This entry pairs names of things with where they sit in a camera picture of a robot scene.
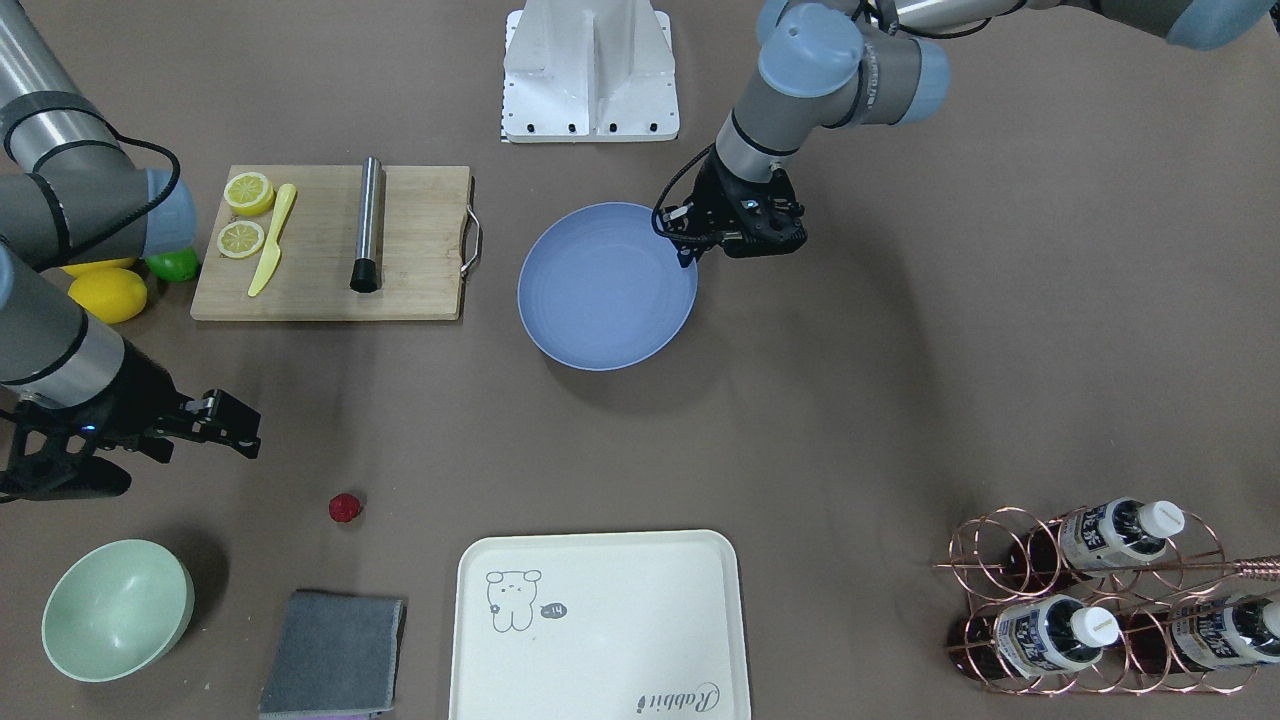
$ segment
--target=lemon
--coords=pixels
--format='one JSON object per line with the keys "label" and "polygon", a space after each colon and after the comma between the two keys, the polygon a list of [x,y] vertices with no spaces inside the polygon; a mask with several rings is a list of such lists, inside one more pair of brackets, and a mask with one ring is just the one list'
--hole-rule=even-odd
{"label": "lemon", "polygon": [[227,182],[223,197],[237,215],[261,215],[275,202],[275,188],[262,173],[241,173]]}
{"label": "lemon", "polygon": [[99,260],[97,263],[78,263],[76,265],[63,265],[63,272],[73,278],[78,278],[84,273],[92,273],[93,270],[101,270],[102,268],[132,268],[137,263],[136,258],[120,258],[119,260]]}
{"label": "lemon", "polygon": [[218,251],[239,260],[257,252],[264,240],[262,225],[252,220],[236,220],[218,233]]}
{"label": "lemon", "polygon": [[76,278],[67,295],[109,325],[123,323],[147,306],[147,284],[124,268],[100,268]]}

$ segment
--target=light green bowl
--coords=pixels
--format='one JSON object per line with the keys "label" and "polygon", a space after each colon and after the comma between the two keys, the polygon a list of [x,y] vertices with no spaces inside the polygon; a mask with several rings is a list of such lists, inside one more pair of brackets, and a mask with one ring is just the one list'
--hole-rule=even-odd
{"label": "light green bowl", "polygon": [[141,539],[104,544],[58,580],[40,634],[69,678],[105,683],[169,652],[196,600],[191,574],[164,547]]}

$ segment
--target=black cable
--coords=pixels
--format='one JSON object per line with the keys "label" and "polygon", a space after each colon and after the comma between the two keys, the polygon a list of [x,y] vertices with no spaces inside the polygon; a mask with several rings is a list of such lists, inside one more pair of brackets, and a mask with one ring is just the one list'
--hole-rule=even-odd
{"label": "black cable", "polygon": [[658,196],[658,202],[653,206],[653,214],[649,217],[649,222],[650,222],[650,224],[653,224],[653,232],[660,234],[662,237],[664,237],[667,240],[680,240],[680,241],[684,241],[684,242],[704,242],[704,240],[700,238],[700,237],[695,237],[695,236],[691,236],[691,234],[676,233],[676,232],[668,232],[668,231],[662,229],[662,227],[658,224],[658,217],[662,213],[662,204],[667,201],[667,193],[671,192],[671,188],[676,187],[676,183],[680,182],[680,178],[685,177],[685,173],[689,172],[689,168],[692,168],[694,165],[696,165],[698,161],[701,160],[703,158],[705,158],[712,151],[713,147],[716,147],[714,142],[710,143],[710,145],[708,145],[707,147],[703,147],[701,152],[699,152],[698,155],[694,155],[692,160],[685,163],[685,167],[680,168],[680,172],[676,173],[676,176],[673,178],[671,178],[671,182],[667,183],[667,187],[662,188],[662,195]]}
{"label": "black cable", "polygon": [[983,29],[987,29],[987,26],[989,24],[991,24],[991,18],[987,18],[969,29],[961,29],[957,32],[928,32],[924,29],[916,29],[914,27],[906,27],[906,26],[899,26],[899,29],[901,29],[906,35],[923,37],[925,40],[955,40],[957,37],[969,37],[970,35],[982,32]]}
{"label": "black cable", "polygon": [[74,260],[77,256],[97,247],[99,245],[105,242],[106,238],[111,237],[113,234],[128,227],[129,223],[133,223],[138,218],[142,218],[151,210],[159,208],[161,202],[169,199],[169,195],[173,193],[173,190],[178,187],[178,178],[182,176],[182,163],[178,161],[178,156],[174,155],[168,147],[156,145],[154,142],[147,142],[146,140],[137,140],[133,137],[123,136],[115,129],[115,127],[111,126],[111,123],[102,120],[101,118],[99,119],[102,122],[104,126],[106,126],[106,129],[111,131],[111,135],[115,136],[115,140],[118,142],[132,145],[134,147],[141,147],[143,150],[151,150],[152,152],[159,152],[160,155],[164,155],[165,159],[169,160],[169,165],[173,168],[169,174],[169,182],[165,183],[165,186],[160,190],[159,195],[148,200],[145,205],[142,205],[137,210],[129,213],[128,215],[124,215],[118,222],[108,227],[105,231],[97,233],[95,237],[77,245],[76,247],[70,247],[68,250],[58,252],[56,255],[45,260],[44,263],[33,265],[32,268],[37,273],[42,273],[50,268],[59,268],[61,265],[65,265],[72,260]]}
{"label": "black cable", "polygon": [[997,18],[1002,18],[1002,17],[1005,17],[1005,15],[1012,15],[1012,14],[1014,14],[1014,13],[1016,13],[1018,10],[1021,10],[1023,8],[1025,8],[1025,6],[1027,6],[1027,3],[1029,3],[1029,1],[1030,1],[1030,0],[1018,0],[1018,4],[1016,4],[1016,5],[1014,5],[1012,8],[1010,8],[1010,9],[1005,10],[1004,13],[1000,13],[1000,14],[998,14],[998,15],[996,15],[996,17],[997,17]]}

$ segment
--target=white tray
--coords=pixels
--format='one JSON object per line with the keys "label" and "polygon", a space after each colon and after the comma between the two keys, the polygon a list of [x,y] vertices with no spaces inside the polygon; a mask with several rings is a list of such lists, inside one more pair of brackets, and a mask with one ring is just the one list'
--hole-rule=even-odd
{"label": "white tray", "polygon": [[751,716],[737,556],[723,536],[535,536],[467,548],[451,720],[652,716]]}

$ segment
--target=white metal stand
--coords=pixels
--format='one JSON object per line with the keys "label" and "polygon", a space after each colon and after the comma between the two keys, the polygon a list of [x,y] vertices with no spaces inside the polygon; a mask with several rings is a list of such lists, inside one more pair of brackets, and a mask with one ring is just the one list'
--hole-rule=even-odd
{"label": "white metal stand", "polygon": [[529,0],[507,17],[509,142],[641,142],[680,131],[671,18],[649,0]]}

